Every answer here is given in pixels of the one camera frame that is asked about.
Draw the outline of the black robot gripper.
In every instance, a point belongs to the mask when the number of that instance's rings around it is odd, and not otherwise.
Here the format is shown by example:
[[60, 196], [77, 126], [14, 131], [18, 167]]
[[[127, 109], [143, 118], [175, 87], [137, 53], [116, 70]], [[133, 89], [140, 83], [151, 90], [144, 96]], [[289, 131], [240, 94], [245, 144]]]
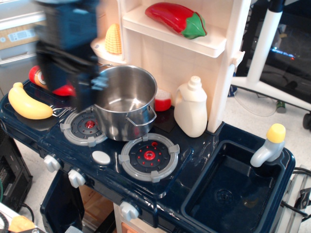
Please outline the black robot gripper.
[[37, 0], [46, 22], [38, 26], [38, 62], [49, 91], [66, 84], [75, 89], [78, 111], [92, 106], [102, 82], [90, 44], [97, 37], [97, 0]]

